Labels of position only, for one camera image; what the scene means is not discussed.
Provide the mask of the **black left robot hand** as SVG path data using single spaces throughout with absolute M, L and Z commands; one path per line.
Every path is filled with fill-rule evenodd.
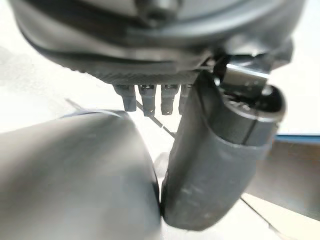
M 181 120 L 161 213 L 201 231 L 241 197 L 286 111 L 273 70 L 291 62 L 303 0 L 12 0 L 26 41 L 47 59 L 113 85 L 124 109 Z

